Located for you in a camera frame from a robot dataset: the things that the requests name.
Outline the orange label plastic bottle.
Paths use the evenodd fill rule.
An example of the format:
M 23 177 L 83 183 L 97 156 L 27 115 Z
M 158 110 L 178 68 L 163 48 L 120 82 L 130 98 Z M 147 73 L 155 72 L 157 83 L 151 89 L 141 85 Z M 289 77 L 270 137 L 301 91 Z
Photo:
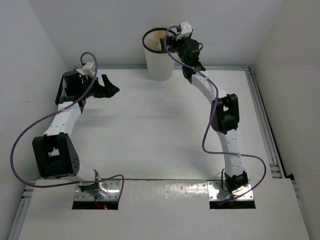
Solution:
M 165 37 L 165 33 L 164 32 L 157 32 L 153 37 L 152 40 L 156 43 L 159 44 L 161 42 L 161 40 L 163 40 Z

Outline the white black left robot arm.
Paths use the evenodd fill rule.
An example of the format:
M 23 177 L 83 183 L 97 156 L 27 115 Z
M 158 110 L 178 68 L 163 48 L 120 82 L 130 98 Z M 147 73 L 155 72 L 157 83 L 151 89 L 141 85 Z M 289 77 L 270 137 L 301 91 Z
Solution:
M 84 167 L 72 143 L 71 134 L 82 114 L 86 99 L 111 98 L 119 92 L 107 75 L 102 75 L 103 85 L 92 80 L 90 73 L 76 70 L 62 75 L 55 104 L 59 113 L 42 136 L 35 137 L 32 147 L 39 174 L 44 179 L 79 181 L 79 189 L 95 198 L 108 194 L 108 185 L 100 182 L 97 170 Z

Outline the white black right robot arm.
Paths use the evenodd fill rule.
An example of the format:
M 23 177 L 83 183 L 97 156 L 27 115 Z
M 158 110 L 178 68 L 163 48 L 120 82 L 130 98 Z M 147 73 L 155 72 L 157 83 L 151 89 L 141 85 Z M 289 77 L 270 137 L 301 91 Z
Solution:
M 236 94 L 219 89 L 201 64 L 201 44 L 189 37 L 167 36 L 163 45 L 168 53 L 176 53 L 182 65 L 182 73 L 194 87 L 211 103 L 209 124 L 217 133 L 224 155 L 225 187 L 229 193 L 245 186 L 248 175 L 242 164 L 237 142 L 237 128 L 240 121 L 239 101 Z

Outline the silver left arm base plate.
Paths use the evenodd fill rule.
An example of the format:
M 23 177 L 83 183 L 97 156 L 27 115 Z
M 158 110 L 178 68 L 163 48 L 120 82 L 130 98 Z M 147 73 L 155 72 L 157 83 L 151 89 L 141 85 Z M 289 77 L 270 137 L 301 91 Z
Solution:
M 74 193 L 74 200 L 78 202 L 94 201 L 118 201 L 120 197 L 121 181 L 107 180 L 91 185 L 77 185 Z

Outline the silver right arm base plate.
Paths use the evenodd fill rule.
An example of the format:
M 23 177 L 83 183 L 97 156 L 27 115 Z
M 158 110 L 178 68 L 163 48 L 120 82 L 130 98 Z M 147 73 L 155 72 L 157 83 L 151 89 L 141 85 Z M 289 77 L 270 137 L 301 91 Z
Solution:
M 225 185 L 225 180 L 210 180 L 207 182 L 207 191 L 210 202 L 221 202 L 234 199 L 240 195 L 241 196 L 237 198 L 236 201 L 245 202 L 254 200 L 251 181 L 229 193 Z

